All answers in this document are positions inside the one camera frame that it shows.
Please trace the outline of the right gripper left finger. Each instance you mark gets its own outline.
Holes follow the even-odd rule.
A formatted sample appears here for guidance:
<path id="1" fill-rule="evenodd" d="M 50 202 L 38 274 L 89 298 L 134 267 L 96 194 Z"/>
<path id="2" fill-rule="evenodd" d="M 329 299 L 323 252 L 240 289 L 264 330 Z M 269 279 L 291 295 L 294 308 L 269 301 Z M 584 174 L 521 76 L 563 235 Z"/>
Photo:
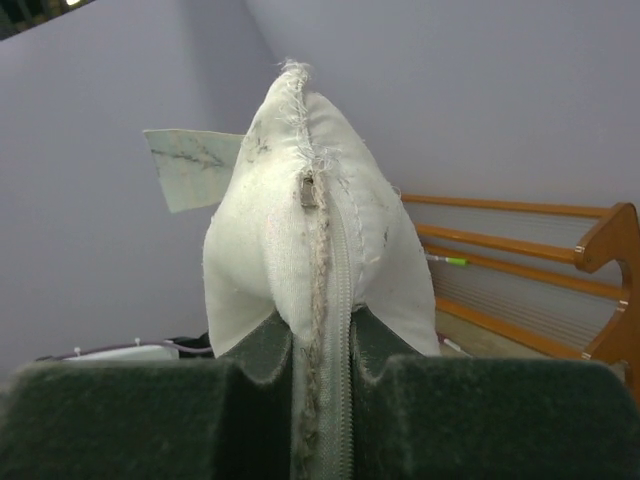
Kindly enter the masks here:
<path id="1" fill-rule="evenodd" d="M 34 363 L 1 396 L 1 475 L 285 479 L 291 379 L 277 316 L 216 359 Z"/>

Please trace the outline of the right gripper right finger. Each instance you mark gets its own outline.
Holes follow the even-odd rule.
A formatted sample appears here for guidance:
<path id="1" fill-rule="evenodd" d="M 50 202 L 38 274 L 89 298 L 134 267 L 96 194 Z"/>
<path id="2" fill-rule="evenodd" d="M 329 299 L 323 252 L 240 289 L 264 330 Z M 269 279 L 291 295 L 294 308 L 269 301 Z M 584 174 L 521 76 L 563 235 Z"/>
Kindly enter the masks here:
<path id="1" fill-rule="evenodd" d="M 358 479 L 635 479 L 639 411 L 606 367 L 425 357 L 353 316 Z"/>

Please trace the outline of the white pillow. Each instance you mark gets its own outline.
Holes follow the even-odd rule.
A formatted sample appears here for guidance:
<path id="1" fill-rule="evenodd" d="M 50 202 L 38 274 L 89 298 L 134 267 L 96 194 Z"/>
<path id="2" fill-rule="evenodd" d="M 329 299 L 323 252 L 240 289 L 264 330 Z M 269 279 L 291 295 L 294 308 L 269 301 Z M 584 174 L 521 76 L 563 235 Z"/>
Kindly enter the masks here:
<path id="1" fill-rule="evenodd" d="M 203 246 L 210 344 L 278 314 L 293 340 L 295 479 L 353 472 L 352 315 L 440 352 L 424 249 L 399 192 L 341 111 L 288 61 L 245 135 Z"/>

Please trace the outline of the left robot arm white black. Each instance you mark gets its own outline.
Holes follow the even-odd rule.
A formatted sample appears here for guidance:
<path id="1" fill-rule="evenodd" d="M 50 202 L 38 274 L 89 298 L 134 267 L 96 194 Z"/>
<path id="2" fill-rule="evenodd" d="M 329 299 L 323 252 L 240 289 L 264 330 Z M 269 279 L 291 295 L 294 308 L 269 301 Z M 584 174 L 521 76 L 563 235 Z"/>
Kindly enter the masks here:
<path id="1" fill-rule="evenodd" d="M 153 361 L 194 358 L 214 358 L 207 333 L 199 337 L 175 337 L 145 341 L 137 337 L 132 343 L 116 344 L 92 349 L 76 346 L 61 355 L 46 355 L 39 361 Z"/>

